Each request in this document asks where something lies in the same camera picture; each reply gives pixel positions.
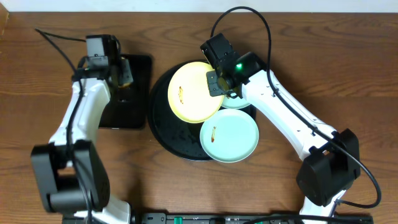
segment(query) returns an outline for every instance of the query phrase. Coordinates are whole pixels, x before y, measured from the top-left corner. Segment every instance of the mint green plate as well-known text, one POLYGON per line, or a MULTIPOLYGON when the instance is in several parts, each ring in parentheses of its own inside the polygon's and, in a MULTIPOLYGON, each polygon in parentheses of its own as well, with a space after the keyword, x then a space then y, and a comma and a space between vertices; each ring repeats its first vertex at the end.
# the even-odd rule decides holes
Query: mint green plate
POLYGON ((200 130, 202 148, 220 162, 241 161, 255 150, 258 142, 256 122, 240 110, 219 110, 200 130))
POLYGON ((241 109, 249 105, 250 103, 245 99, 240 99, 239 97, 232 99, 230 97, 228 98, 227 96, 224 96, 223 103, 221 104, 222 107, 229 109, 241 109))

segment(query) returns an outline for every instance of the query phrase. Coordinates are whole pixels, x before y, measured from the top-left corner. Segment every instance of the black tray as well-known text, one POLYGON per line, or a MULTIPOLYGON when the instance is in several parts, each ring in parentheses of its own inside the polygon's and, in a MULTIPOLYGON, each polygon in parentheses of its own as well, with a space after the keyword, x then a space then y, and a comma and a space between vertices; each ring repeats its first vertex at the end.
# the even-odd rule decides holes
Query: black tray
MULTIPOLYGON (((200 144, 200 128, 203 123, 191 124, 182 121, 172 111, 167 90, 174 73, 190 62, 174 66, 164 73, 154 85, 149 96, 148 123, 156 140, 172 154, 193 161, 209 161, 210 156, 200 144)), ((252 105, 240 109, 256 119, 256 108, 252 105)))

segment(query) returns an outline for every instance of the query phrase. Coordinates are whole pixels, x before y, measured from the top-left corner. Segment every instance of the wooden table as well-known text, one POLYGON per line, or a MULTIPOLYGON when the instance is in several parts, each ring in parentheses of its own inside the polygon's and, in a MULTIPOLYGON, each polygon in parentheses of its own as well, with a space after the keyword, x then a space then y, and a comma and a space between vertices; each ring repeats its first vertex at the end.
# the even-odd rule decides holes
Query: wooden table
MULTIPOLYGON (((71 96, 67 63, 38 33, 83 38, 114 34, 123 52, 154 59, 152 83, 170 67, 203 58, 199 46, 220 14, 11 13, 0 40, 0 223, 60 223, 44 212, 30 151, 60 124, 71 96)), ((341 205, 339 213, 370 213, 376 223, 398 219, 398 15, 264 14, 272 31, 278 79, 312 113, 337 130, 350 128, 361 160, 379 181, 380 206, 341 205)), ((218 26, 241 54, 266 58, 264 26, 253 14, 233 14, 218 26)), ((84 43, 55 40, 77 62, 84 43)), ((261 139, 242 162, 180 159, 141 131, 100 129, 97 150, 111 191, 140 212, 297 212, 301 161, 283 135, 258 114, 261 139)), ((344 199, 371 203, 375 190, 362 174, 344 199)))

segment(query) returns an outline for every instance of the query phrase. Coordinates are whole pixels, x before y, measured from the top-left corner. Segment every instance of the white wall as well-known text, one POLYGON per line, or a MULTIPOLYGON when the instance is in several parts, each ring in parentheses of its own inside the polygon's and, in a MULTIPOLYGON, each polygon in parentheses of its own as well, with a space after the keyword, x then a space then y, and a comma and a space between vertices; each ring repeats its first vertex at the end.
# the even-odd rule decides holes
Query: white wall
POLYGON ((398 12, 398 0, 0 0, 10 12, 398 12))

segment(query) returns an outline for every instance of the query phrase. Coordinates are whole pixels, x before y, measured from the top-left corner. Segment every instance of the plate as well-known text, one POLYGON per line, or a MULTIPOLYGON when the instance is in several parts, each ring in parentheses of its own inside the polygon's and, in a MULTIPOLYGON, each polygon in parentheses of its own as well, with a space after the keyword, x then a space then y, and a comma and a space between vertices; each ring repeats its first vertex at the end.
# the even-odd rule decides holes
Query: plate
POLYGON ((223 103, 221 104, 222 107, 229 109, 241 109, 249 105, 250 103, 247 102, 245 99, 240 99, 240 97, 232 99, 228 96, 224 96, 223 103))
POLYGON ((238 162, 249 156, 259 141, 256 122, 245 112, 219 110, 203 123, 200 143, 205 152, 220 162, 238 162))
POLYGON ((224 96, 210 96, 206 72, 212 67, 191 62, 178 69, 170 81, 167 97, 174 114, 188 123, 201 123, 221 107, 224 96))

